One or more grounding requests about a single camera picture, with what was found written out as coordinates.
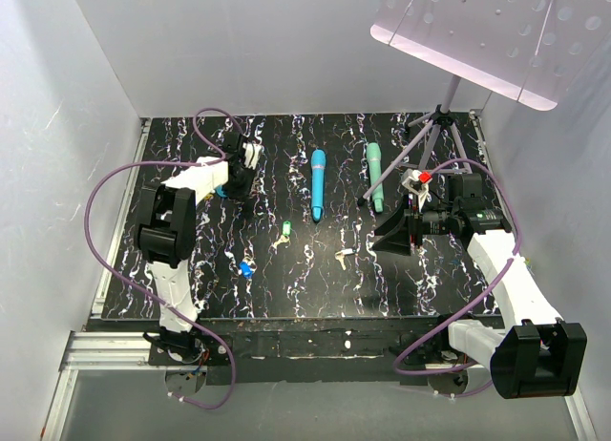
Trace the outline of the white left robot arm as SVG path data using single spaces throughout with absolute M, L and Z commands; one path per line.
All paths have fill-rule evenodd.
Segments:
M 188 274 L 196 244 L 197 207 L 218 190 L 232 200 L 247 198 L 263 146 L 233 133 L 221 149 L 225 159 L 200 157 L 177 175 L 145 185 L 137 208 L 136 247 L 153 275 L 157 296 L 164 301 L 157 338 L 144 338 L 185 365 L 196 363 L 204 353 L 203 342 L 193 331 L 198 311 Z

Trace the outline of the key with black tag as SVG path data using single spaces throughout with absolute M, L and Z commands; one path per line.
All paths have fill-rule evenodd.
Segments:
M 343 248 L 335 253 L 335 259 L 339 262 L 339 264 L 341 265 L 344 271 L 347 270 L 345 258 L 353 254 L 354 254 L 353 248 Z

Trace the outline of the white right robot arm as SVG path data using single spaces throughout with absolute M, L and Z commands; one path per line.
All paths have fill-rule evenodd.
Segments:
M 374 232 L 376 252 L 408 256 L 426 236 L 452 236 L 479 267 L 500 309 L 505 332 L 499 334 L 467 311 L 443 317 L 415 340 L 396 361 L 429 341 L 433 354 L 453 362 L 464 354 L 489 370 L 505 399 L 571 396 L 578 386 L 587 336 L 578 323 L 565 322 L 539 290 L 521 258 L 511 224 L 482 197 L 482 177 L 452 175 L 446 200 L 428 207 L 428 172 L 409 170 L 402 182 L 403 203 Z

